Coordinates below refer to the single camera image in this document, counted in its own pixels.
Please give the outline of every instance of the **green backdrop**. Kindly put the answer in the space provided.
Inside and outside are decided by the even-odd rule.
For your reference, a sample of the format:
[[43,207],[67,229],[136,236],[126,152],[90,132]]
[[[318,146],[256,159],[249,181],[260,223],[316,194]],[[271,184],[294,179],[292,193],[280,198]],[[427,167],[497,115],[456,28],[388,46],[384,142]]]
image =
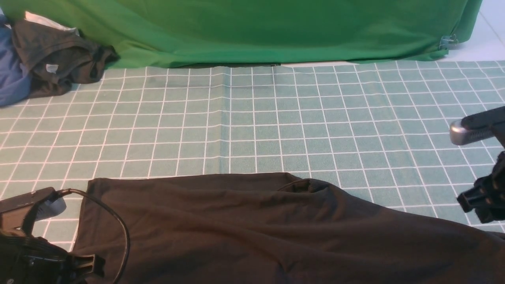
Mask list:
[[113,45],[114,67],[435,60],[468,40],[482,0],[0,0]]

